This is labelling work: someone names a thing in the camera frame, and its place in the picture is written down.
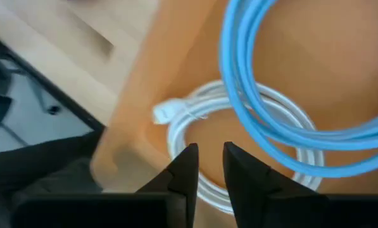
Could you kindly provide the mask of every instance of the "black plastic part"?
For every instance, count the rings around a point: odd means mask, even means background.
[[[15,210],[12,227],[193,227],[198,164],[191,144],[135,194],[31,197]]]
[[[138,190],[143,192],[170,191],[186,197],[186,227],[193,227],[199,177],[199,151],[190,144],[158,176]]]
[[[378,227],[378,195],[316,193],[232,142],[224,176],[239,228]]]

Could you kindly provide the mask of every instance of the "white cable plug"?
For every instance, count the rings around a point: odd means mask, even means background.
[[[315,130],[314,124],[305,112],[290,99],[264,85],[258,84],[258,88],[263,102],[277,118],[296,127]],[[176,158],[186,148],[184,134],[192,122],[214,111],[231,108],[221,80],[197,88],[185,99],[173,98],[156,105],[153,108],[154,123],[169,124],[167,143],[171,159]],[[296,151],[299,161],[309,165],[324,166],[324,154],[321,150],[296,148]],[[295,173],[293,180],[316,190],[322,179]],[[198,196],[225,213],[234,213],[227,190],[212,183],[202,173],[199,174]]]

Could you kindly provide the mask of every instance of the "blue cable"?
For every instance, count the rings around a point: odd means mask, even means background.
[[[271,157],[296,172],[339,178],[378,168],[378,155],[342,167],[316,167],[301,163],[274,146],[268,138],[289,146],[355,151],[378,148],[378,117],[359,127],[337,131],[310,131],[282,123],[263,104],[253,75],[253,50],[257,31],[275,0],[231,0],[220,40],[220,71],[231,104],[251,137]],[[246,100],[262,122],[245,107]]]

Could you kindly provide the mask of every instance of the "orange surface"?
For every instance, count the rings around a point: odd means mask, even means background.
[[[220,77],[218,39],[226,2],[162,1],[94,157],[92,168],[102,185],[116,181],[114,157],[126,149],[158,169],[169,162],[167,126],[152,123],[151,109]],[[257,81],[295,100],[320,130],[352,127],[375,117],[378,0],[279,1],[258,35],[254,67]],[[224,141],[234,141],[287,176],[293,174],[258,148],[232,111],[196,122],[186,138],[188,143],[199,143],[201,170],[221,186]],[[294,154],[294,149],[282,148]],[[328,151],[326,160],[328,165],[345,165],[373,153],[376,151]],[[319,191],[378,193],[378,170],[325,179]]]

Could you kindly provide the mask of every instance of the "cable connector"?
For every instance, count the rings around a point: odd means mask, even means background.
[[[172,119],[186,108],[185,101],[179,98],[172,98],[164,101],[152,109],[153,122],[155,124],[169,124]]]

